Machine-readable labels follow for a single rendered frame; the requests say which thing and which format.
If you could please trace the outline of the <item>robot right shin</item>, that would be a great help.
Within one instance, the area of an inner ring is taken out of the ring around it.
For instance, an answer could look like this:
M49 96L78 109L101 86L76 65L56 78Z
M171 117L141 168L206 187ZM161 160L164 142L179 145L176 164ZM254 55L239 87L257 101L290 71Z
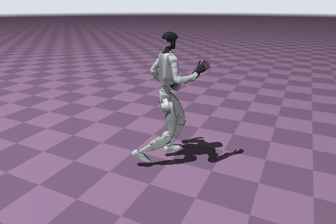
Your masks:
M171 136L169 134L165 134L162 137L158 136L157 138L155 138L154 140L152 140L147 146L145 146L144 148L140 149L140 153L139 154L144 154L153 150L156 150L158 148L161 148L163 146L168 145L169 143L171 143ZM144 153L143 153L144 152Z

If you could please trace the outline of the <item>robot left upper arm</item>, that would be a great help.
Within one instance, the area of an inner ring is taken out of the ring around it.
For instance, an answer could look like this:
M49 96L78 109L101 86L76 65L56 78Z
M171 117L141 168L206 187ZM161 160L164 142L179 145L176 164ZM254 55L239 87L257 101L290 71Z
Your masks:
M159 54L159 56L160 56L160 54ZM153 76L156 76L157 73L158 73L157 68L159 67L159 56L158 56L157 60L155 61L155 63L153 64L153 66L150 69L150 73Z

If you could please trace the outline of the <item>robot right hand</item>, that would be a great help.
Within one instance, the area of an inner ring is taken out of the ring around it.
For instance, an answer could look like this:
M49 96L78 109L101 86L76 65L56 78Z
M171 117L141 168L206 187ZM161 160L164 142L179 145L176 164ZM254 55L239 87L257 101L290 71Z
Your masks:
M208 69L208 68L210 67L210 66L208 66L209 64L207 64L208 61L205 62L205 60L204 60L204 61L202 62L202 64L200 64L200 62L201 62L201 61L198 62L197 70L195 70L195 71L198 73L198 76L200 75L200 73L204 72L206 69ZM205 63L204 63L204 62L205 62ZM204 64L203 64L203 63L204 63ZM207 64L207 65L206 65L206 64ZM205 66L205 65L206 65L206 66ZM207 66L208 66L208 67L207 67ZM206 68L206 67L207 67L207 68ZM195 71L194 71L194 72L195 72ZM193 72L193 73L194 73L194 72ZM192 74L193 74L193 73L192 73ZM198 77L198 76L197 76L197 77ZM196 77L196 78L197 78L197 77Z

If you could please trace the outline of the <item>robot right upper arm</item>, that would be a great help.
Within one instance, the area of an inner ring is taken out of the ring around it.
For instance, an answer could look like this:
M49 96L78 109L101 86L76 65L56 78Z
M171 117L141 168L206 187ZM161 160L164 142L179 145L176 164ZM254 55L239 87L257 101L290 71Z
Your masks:
M181 83L178 83L177 78L180 77L179 75L179 68L178 68L178 58L174 55L168 56L168 64L171 67L171 72L173 76L173 81L176 85L179 85Z

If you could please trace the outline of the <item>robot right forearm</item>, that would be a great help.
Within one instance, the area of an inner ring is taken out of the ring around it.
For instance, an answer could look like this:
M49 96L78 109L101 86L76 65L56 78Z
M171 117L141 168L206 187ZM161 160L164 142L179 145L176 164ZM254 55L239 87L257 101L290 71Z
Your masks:
M197 76L198 76L198 73L195 71L190 76L178 77L177 81L178 81L178 83L187 84L188 82L194 81Z

